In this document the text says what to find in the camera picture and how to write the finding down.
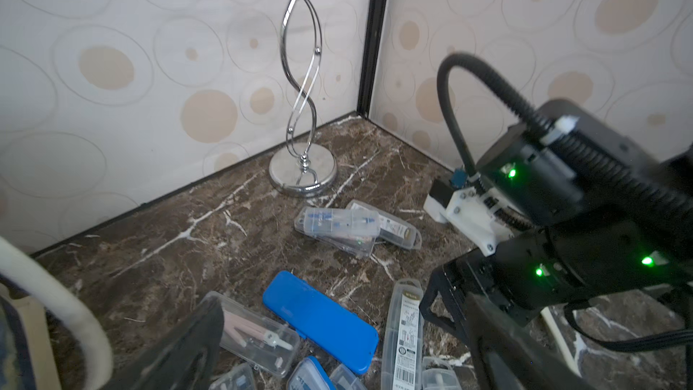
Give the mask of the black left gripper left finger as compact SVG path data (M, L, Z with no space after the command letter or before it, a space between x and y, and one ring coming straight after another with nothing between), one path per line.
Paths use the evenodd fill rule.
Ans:
M218 363L224 315L220 300L206 299L106 389L207 389Z

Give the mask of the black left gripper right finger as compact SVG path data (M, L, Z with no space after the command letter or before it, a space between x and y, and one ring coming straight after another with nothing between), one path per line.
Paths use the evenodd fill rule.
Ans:
M489 299L466 299L466 332L481 389L590 389Z

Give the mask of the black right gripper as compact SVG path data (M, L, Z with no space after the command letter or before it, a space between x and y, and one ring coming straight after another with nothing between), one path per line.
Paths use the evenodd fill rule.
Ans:
M598 296L669 287L692 292L692 222L624 198L518 125L485 156L483 172L532 219L494 252L468 252L437 268L420 303L424 319L468 338L465 300L486 296L524 325L548 306L566 314Z

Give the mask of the Starry Night canvas tote bag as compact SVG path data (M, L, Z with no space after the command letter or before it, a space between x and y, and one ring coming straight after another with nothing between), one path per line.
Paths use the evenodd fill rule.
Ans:
M85 364L84 388L100 389L113 376L113 352L106 332L88 307L42 266L6 239L1 240L1 276L28 295L15 301L28 339L30 360L38 368L39 382L49 388L60 383L46 316L67 329L81 348Z

